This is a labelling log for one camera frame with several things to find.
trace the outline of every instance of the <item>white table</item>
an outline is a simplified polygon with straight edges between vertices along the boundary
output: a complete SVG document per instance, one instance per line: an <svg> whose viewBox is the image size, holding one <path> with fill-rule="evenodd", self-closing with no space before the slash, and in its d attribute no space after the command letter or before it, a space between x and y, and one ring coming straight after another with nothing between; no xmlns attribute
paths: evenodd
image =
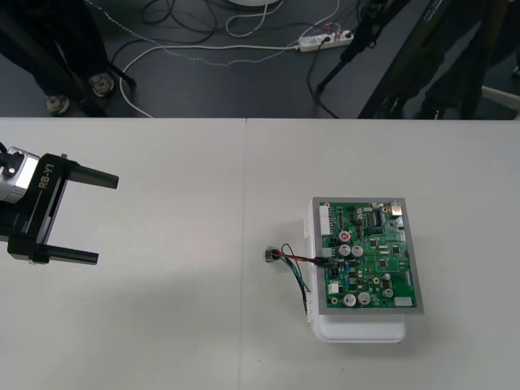
<svg viewBox="0 0 520 390"><path fill-rule="evenodd" d="M98 266L0 248L2 388L516 386L515 122L2 119L0 141L121 177L67 187L51 235ZM401 344L319 343L262 261L303 251L313 196L406 198L426 314Z"/></svg>

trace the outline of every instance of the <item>connector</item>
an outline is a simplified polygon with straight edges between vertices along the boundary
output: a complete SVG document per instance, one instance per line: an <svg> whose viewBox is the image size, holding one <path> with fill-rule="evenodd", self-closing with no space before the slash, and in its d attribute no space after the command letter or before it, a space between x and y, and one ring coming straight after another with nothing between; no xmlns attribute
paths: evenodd
<svg viewBox="0 0 520 390"><path fill-rule="evenodd" d="M275 262L280 258L279 254L276 254L275 252L280 252L279 249L273 248L272 246L268 246L266 248L266 252L263 254L263 258L266 262Z"/></svg>

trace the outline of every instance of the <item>black wire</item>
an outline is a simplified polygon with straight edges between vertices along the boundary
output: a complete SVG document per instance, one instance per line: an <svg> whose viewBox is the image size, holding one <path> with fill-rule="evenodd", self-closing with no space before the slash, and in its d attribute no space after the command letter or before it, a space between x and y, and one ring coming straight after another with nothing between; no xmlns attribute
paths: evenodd
<svg viewBox="0 0 520 390"><path fill-rule="evenodd" d="M316 50L316 54L314 55L314 58L312 60L312 64L310 65L310 68L309 68L309 71L307 72L307 88L309 89L309 92L310 92L310 96L312 96L313 100L318 103L318 105L323 108L332 118L335 118L335 119L339 119L340 117L336 114L334 114L327 106L325 106L319 95L317 93L314 92L314 90L312 89L312 85L310 83L310 77L312 76L312 72L314 70L314 67L316 66L316 62L318 61L318 55L319 55L319 51L321 50L323 44L325 43L326 41L323 40L323 42L319 45L318 49Z"/></svg>

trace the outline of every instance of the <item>power strip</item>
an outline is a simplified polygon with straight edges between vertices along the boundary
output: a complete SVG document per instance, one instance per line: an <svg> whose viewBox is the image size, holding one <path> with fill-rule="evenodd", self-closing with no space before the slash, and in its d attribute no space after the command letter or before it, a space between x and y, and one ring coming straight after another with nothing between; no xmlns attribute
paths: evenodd
<svg viewBox="0 0 520 390"><path fill-rule="evenodd" d="M329 49L331 47L348 46L354 39L354 35L348 30L343 31L339 36L336 34L321 34L313 35L312 37L301 37L298 40L300 50L303 52L316 51L326 37L331 38L331 40L325 42L320 50Z"/></svg>

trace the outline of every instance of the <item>floor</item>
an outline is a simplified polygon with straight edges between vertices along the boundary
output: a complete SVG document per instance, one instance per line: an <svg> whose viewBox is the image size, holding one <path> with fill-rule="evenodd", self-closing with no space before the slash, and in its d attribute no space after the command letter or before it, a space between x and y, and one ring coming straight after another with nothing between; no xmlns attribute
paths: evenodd
<svg viewBox="0 0 520 390"><path fill-rule="evenodd" d="M226 0L214 0L229 4ZM110 16L126 28L143 37L163 38L178 41L191 41L203 37L201 34L185 29L168 28L173 26L169 19L161 28L146 26L141 22L140 9L147 0L93 0L103 7ZM341 0L341 10L348 15L355 7L355 0ZM411 28L414 26L427 0L412 1L398 17L385 29L373 50L364 53L349 64L329 85L323 100L341 118L356 118L378 84L393 57L401 47ZM264 27L277 27L296 22L314 23L330 13L336 0L286 0L286 3L273 15L266 18ZM221 6L213 6L218 16L219 26L224 25L234 12ZM109 56L124 43L136 39L132 34L109 21L103 13L91 8L102 35ZM178 0L178 11L189 11L211 23L206 3L202 0ZM149 8L147 17L153 19L163 15L165 2L158 1ZM195 25L186 14L179 14L185 23ZM237 28L247 31L258 21L241 21ZM355 15L347 17L342 24L345 29L354 28ZM212 46L228 45L267 45L286 46L295 41L305 26L294 26L279 30L261 31L260 36L233 38L223 35L212 37L206 44ZM470 37L461 40L449 53L440 73L461 52ZM136 43L124 49L115 63L125 67L138 54L152 45L147 42ZM323 51L314 70L313 84L320 81L338 62L341 48ZM202 57L211 62L225 63L235 59L259 60L273 52L260 50L203 51L182 50L190 57ZM261 63L236 63L229 67L210 66L202 61L171 56L157 50L140 60L129 70L138 83L130 95L131 100L153 117L186 118L329 118L328 114L317 108L307 90L306 74L314 58L313 54L288 52ZM520 84L509 77L515 67L509 58L493 68L486 79L486 85L510 93L519 93ZM46 116L44 95L36 86L33 78L25 71L0 57L0 116L38 117ZM420 107L421 93L406 107L411 117ZM111 117L141 117L130 108L120 93L110 101L100 102ZM515 113L492 102L483 101L478 115L481 119L513 119ZM83 116L72 110L70 116ZM456 113L448 113L449 118L457 118Z"/></svg>

